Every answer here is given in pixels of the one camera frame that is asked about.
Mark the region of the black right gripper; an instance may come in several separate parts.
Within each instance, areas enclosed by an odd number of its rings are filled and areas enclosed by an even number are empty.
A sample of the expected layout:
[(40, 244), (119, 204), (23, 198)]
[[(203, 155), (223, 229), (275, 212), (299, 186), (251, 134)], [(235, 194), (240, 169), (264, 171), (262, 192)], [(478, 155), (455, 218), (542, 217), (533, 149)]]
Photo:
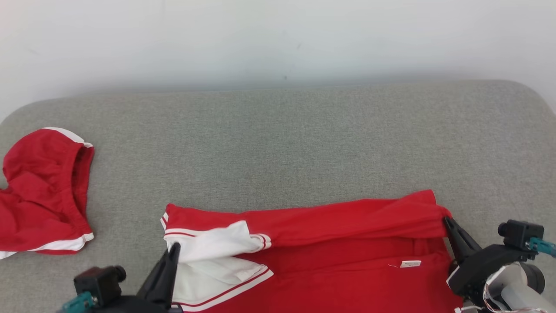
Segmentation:
[(505, 265), (528, 259), (528, 250), (502, 244), (491, 244), (481, 249), (471, 235), (450, 216), (443, 218), (443, 224), (457, 264), (457, 269), (447, 279), (447, 285), (455, 295), (463, 298), (477, 297), (478, 290), (484, 287), (490, 275)]

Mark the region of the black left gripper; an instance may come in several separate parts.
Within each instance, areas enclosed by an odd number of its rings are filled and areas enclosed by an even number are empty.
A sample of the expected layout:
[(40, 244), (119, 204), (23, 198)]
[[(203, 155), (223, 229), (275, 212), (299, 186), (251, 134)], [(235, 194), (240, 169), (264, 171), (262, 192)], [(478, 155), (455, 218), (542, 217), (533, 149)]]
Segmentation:
[(104, 306), (93, 307), (92, 313), (182, 313), (172, 307), (175, 275), (181, 245), (173, 243), (155, 264), (137, 296), (121, 296)]

